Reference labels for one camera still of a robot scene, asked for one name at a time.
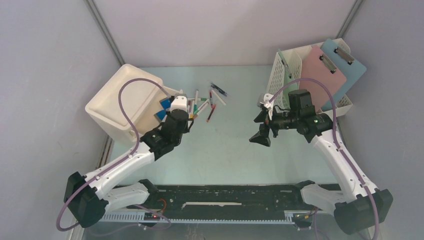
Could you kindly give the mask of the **white drawer cabinet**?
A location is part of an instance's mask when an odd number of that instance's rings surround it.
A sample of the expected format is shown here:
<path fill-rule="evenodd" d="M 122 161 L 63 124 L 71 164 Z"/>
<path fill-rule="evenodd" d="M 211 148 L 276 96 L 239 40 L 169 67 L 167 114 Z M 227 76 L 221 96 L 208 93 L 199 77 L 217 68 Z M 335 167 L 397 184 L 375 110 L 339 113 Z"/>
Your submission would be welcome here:
<path fill-rule="evenodd" d="M 152 82 L 164 84 L 161 78 L 125 64 L 88 102 L 85 111 L 114 141 L 131 147 L 136 142 L 136 132 L 123 113 L 142 136 L 160 124 L 155 114 L 163 110 L 160 101 L 167 97 L 166 93 L 171 96 L 179 93 L 166 86 L 161 91 Z"/>

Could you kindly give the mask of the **red transparent pen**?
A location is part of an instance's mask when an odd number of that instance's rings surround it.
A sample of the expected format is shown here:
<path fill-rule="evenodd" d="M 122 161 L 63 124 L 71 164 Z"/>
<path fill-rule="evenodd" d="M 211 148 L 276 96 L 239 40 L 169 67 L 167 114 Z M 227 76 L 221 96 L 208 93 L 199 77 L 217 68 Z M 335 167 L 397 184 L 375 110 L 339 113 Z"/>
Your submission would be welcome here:
<path fill-rule="evenodd" d="M 209 90 L 209 102 L 210 102 L 210 107 L 213 108 L 213 95 L 211 90 Z"/>

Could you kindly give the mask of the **blue eraser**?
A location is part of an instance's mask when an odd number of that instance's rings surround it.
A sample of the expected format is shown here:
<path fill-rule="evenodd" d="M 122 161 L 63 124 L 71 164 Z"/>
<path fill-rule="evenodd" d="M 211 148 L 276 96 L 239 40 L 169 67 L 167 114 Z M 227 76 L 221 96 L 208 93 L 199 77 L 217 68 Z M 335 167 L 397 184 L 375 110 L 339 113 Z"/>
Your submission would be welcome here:
<path fill-rule="evenodd" d="M 159 103 L 164 110 L 168 110 L 171 107 L 171 100 L 169 98 L 164 98 Z"/>
<path fill-rule="evenodd" d="M 166 110 L 161 110 L 161 111 L 159 111 L 159 112 L 157 112 L 157 113 L 155 114 L 155 117 L 156 117 L 159 121 L 162 121 L 162 120 L 166 117 L 166 115 L 167 115 L 167 111 L 166 111 Z"/>

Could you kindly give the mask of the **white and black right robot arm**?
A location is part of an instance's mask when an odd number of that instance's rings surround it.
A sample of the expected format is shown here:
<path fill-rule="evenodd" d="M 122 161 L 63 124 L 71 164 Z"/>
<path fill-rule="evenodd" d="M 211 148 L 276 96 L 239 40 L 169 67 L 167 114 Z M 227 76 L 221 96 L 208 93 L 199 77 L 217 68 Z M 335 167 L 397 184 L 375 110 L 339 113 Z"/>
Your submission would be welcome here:
<path fill-rule="evenodd" d="M 390 191 L 380 190 L 360 169 L 340 140 L 333 120 L 316 112 L 307 90 L 293 90 L 288 96 L 289 108 L 277 111 L 272 94 L 260 95 L 257 105 L 261 112 L 254 119 L 259 131 L 249 142 L 270 147 L 270 135 L 277 137 L 280 130 L 296 130 L 324 157 L 341 190 L 335 193 L 310 180 L 303 181 L 291 194 L 291 204 L 297 209 L 312 205 L 331 214 L 348 235 L 379 228 L 394 200 Z"/>

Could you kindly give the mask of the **red pen orange cap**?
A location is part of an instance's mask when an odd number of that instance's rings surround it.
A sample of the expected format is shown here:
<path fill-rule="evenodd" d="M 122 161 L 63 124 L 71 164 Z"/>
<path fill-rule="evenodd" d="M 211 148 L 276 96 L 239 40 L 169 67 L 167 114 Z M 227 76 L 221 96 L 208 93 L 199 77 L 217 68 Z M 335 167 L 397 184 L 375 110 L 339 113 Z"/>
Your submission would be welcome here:
<path fill-rule="evenodd" d="M 211 119 L 211 117 L 212 117 L 212 115 L 213 115 L 213 113 L 214 113 L 214 111 L 215 111 L 215 109 L 216 109 L 216 106 L 217 106 L 217 104 L 214 104 L 214 105 L 212 106 L 211 111 L 210 111 L 210 113 L 209 113 L 209 115 L 208 115 L 208 117 L 207 117 L 207 119 L 206 119 L 206 122 L 207 122 L 207 123 L 209 123 L 209 121 L 210 121 L 210 119 Z"/>

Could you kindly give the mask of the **blue clipboard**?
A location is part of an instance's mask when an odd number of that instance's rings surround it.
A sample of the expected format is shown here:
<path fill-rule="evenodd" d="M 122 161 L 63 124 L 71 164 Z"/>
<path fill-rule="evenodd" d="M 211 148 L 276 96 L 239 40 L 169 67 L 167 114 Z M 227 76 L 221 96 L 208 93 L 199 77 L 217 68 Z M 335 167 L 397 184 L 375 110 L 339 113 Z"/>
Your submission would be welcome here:
<path fill-rule="evenodd" d="M 337 104 L 347 91 L 363 76 L 367 68 L 352 56 L 350 50 L 347 49 L 347 45 L 344 43 L 338 44 L 328 38 L 322 44 L 321 50 L 346 78 L 346 82 L 332 95 L 334 103 Z"/>

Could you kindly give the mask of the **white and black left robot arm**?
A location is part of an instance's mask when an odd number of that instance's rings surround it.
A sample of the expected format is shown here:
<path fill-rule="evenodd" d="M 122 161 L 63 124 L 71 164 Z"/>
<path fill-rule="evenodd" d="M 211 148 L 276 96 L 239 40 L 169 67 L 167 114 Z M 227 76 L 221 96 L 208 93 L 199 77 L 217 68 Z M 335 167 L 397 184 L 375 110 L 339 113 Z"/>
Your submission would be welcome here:
<path fill-rule="evenodd" d="M 143 205 L 153 208 L 158 202 L 157 188 L 147 179 L 118 187 L 127 176 L 173 151 L 189 131 L 186 109 L 167 112 L 158 127 L 145 133 L 135 146 L 107 165 L 82 175 L 78 171 L 67 179 L 64 206 L 70 210 L 77 225 L 88 228 L 108 212 Z"/>

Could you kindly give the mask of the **green clipboard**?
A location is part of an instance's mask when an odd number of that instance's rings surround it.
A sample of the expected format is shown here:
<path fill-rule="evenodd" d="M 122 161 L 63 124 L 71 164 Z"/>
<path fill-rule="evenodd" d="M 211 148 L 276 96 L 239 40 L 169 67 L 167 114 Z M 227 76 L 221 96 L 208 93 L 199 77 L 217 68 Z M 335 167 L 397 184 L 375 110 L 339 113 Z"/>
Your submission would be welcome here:
<path fill-rule="evenodd" d="M 286 102 L 289 101 L 289 92 L 297 90 L 298 84 L 290 82 L 299 79 L 301 76 L 302 70 L 302 60 L 299 55 L 294 50 L 278 50 L 278 55 L 281 58 L 281 62 L 284 66 L 284 80 L 283 83 L 287 88 L 285 88 L 282 92 L 283 97 Z"/>

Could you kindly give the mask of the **pink clipboard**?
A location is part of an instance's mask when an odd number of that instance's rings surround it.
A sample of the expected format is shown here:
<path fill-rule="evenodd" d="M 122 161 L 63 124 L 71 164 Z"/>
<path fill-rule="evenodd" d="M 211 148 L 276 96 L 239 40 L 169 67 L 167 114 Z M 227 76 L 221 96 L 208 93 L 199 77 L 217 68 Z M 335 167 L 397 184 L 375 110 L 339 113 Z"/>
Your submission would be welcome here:
<path fill-rule="evenodd" d="M 300 77 L 320 82 L 332 95 L 346 82 L 346 77 L 318 46 L 313 46 L 309 55 L 302 62 Z M 298 88 L 310 93 L 312 104 L 317 111 L 330 100 L 327 92 L 315 82 L 300 81 Z"/>

